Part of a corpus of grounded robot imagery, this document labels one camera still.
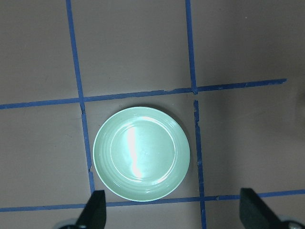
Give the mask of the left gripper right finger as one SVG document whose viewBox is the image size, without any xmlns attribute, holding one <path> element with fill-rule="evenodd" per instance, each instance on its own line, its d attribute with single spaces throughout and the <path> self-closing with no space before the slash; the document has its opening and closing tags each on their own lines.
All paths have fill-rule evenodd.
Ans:
<svg viewBox="0 0 305 229">
<path fill-rule="evenodd" d="M 251 188 L 241 188 L 239 218 L 245 229 L 288 229 Z"/>
</svg>

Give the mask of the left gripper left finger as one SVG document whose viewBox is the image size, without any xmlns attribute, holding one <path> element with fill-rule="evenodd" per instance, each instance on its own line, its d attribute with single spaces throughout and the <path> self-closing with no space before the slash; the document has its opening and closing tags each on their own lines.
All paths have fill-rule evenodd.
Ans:
<svg viewBox="0 0 305 229">
<path fill-rule="evenodd" d="M 96 190 L 92 193 L 75 225 L 77 229 L 105 228 L 106 199 L 104 190 Z"/>
</svg>

